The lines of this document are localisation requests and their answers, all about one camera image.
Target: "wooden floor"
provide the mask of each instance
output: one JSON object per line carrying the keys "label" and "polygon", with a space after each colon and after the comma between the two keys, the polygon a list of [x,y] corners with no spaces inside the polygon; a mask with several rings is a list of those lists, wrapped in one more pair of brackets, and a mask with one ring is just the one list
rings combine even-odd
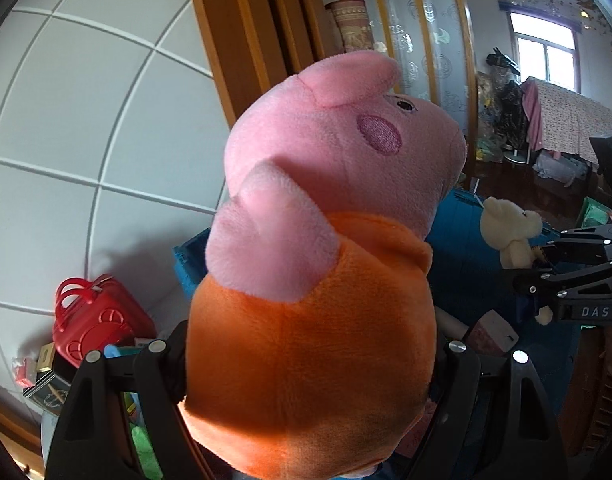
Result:
{"label": "wooden floor", "polygon": [[527,165],[515,165],[507,160],[501,164],[478,162],[475,176],[479,178],[476,193],[512,200],[524,209],[537,211],[554,229],[573,229],[585,196],[610,206],[607,197],[592,174],[587,181],[575,180],[565,187],[551,178],[541,178]]}

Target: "teddy bear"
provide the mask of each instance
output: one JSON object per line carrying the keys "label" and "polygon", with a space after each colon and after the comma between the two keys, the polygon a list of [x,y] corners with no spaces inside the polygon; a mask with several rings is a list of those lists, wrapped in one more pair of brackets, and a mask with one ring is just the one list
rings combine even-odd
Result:
{"label": "teddy bear", "polygon": [[[503,269],[530,269],[538,258],[529,238],[541,234],[543,220],[536,211],[524,211],[510,200],[489,197],[482,204],[479,228],[484,241],[499,251]],[[535,316],[539,324],[547,325],[553,319],[548,306],[541,307]]]}
{"label": "teddy bear", "polygon": [[263,480],[361,478],[423,416],[436,351],[424,242],[465,162],[458,124],[361,51],[233,127],[231,195],[191,305],[192,437]]}

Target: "cream teddy bear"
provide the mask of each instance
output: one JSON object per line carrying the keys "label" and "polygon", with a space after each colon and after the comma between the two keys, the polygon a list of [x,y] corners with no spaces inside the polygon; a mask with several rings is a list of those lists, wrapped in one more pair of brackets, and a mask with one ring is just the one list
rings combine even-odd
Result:
{"label": "cream teddy bear", "polygon": [[[503,269],[530,269],[537,254],[528,239],[541,234],[541,216],[535,211],[524,211],[510,200],[494,197],[487,198],[482,205],[481,235],[490,247],[499,251]],[[553,312],[547,306],[542,307],[535,319],[547,325],[553,319]]]}

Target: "blue plastic crate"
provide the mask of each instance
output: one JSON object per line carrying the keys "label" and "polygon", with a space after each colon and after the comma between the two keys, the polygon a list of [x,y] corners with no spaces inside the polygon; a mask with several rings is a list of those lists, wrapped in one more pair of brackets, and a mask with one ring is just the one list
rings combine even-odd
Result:
{"label": "blue plastic crate", "polygon": [[183,293],[190,300],[195,290],[208,274],[206,268],[206,243],[210,229],[202,231],[186,243],[174,247],[175,273],[183,288]]}

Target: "white wall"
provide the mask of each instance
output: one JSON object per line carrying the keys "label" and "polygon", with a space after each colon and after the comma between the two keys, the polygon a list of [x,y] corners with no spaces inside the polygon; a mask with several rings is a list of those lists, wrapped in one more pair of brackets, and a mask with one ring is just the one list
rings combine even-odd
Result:
{"label": "white wall", "polygon": [[[512,41],[506,12],[499,10],[497,0],[467,0],[472,16],[474,50],[477,68],[488,72],[486,56],[494,47],[512,57]],[[545,9],[543,0],[529,4]],[[579,11],[567,3],[561,12],[579,18]],[[584,30],[578,34],[581,64],[582,94],[612,109],[612,35],[599,30]]]}
{"label": "white wall", "polygon": [[20,0],[0,30],[0,397],[65,278],[115,274],[163,330],[171,248],[209,226],[228,125],[190,0]]}

